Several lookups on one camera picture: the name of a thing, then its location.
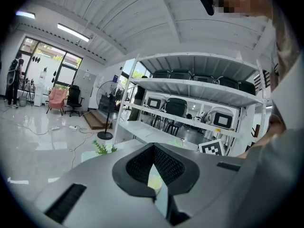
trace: white metal shelf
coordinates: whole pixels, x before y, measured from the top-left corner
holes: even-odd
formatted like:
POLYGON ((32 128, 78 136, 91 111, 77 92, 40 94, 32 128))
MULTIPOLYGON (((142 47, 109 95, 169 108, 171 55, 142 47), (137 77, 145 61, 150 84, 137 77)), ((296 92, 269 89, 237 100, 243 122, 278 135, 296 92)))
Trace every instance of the white metal shelf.
POLYGON ((145 111, 145 112, 149 112, 151 114, 156 114, 158 116, 166 117, 166 118, 175 120, 177 122, 181 122, 181 123, 184 123, 184 124, 188 124, 188 125, 199 127, 199 128, 206 129, 206 130, 210 130, 210 131, 213 131, 213 132, 215 132, 217 130, 217 131, 220 131, 221 134, 228 135, 228 136, 231 136, 231 137, 236 137, 236 138, 241 138, 242 137, 241 134, 239 134, 237 132, 234 132, 234 131, 231 131, 231 130, 215 127, 215 126, 205 124, 205 123, 196 122, 196 121, 186 119, 186 118, 183 118, 183 117, 179 117, 179 116, 171 115, 171 114, 168 114, 168 113, 165 113, 165 112, 150 109, 148 107, 144 107, 144 106, 140 106, 140 105, 136 105, 136 104, 131 104, 131 103, 128 103, 128 102, 124 102, 124 105, 128 105, 130 107, 134 107, 136 109, 139 109, 139 110, 142 110, 142 111, 145 111))
POLYGON ((198 148, 197 144, 193 144, 188 141, 182 142, 180 138, 165 133, 140 121, 124 121, 119 122, 119 125, 146 143, 166 143, 193 151, 196 151, 198 148))
POLYGON ((263 99, 222 85, 170 78, 133 78, 130 81, 148 91, 186 96, 233 107, 263 103, 263 99))
POLYGON ((246 80, 258 70, 256 65, 219 54, 183 52, 156 54, 138 59, 151 73, 156 70, 186 68, 196 74, 246 80))

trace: standing fan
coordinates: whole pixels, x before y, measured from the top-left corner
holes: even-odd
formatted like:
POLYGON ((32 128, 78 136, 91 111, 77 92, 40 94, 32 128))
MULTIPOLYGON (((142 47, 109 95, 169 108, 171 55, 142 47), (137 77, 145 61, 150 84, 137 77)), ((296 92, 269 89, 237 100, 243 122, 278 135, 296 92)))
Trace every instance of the standing fan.
POLYGON ((123 95, 124 88, 118 82, 108 81, 99 87, 96 96, 98 109, 104 113, 108 113, 108 116, 106 118, 105 130, 97 134, 98 138, 105 140, 113 138, 113 135, 107 132, 109 116, 110 113, 115 112, 116 102, 121 101, 123 95))

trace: office chair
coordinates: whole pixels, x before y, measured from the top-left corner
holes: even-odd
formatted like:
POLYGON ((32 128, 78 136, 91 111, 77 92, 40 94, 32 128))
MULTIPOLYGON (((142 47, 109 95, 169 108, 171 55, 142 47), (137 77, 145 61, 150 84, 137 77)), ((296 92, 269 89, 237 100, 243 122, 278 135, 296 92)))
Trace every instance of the office chair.
POLYGON ((80 95, 80 89, 78 86, 73 85, 68 90, 68 97, 67 97, 67 105, 72 107, 72 110, 65 111, 65 113, 70 112, 70 116, 72 116, 72 113, 77 113, 80 116, 79 111, 76 111, 76 108, 81 107, 81 102, 84 99, 81 97, 80 103, 78 102, 80 95))

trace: fan base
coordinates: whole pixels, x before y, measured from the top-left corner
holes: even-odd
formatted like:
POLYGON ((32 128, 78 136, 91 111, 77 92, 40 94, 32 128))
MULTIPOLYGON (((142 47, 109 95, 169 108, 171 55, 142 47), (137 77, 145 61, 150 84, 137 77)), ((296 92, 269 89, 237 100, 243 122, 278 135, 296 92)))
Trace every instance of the fan base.
POLYGON ((99 132, 97 133, 97 137, 100 139, 109 140, 113 138, 113 135, 109 132, 99 132))

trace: green leaves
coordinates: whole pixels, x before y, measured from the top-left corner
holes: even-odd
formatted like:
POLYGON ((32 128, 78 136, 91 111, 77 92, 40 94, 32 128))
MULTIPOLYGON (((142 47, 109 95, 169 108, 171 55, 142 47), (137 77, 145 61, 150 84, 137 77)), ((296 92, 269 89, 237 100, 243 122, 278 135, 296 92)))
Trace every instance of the green leaves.
POLYGON ((96 153, 98 155, 104 155, 104 154, 108 154, 109 152, 109 149, 111 149, 111 152, 116 152, 117 151, 117 148, 114 147, 114 145, 112 145, 112 147, 109 145, 109 146, 105 146, 103 143, 100 145, 96 140, 93 141, 93 144, 96 145, 97 147, 97 151, 96 153))

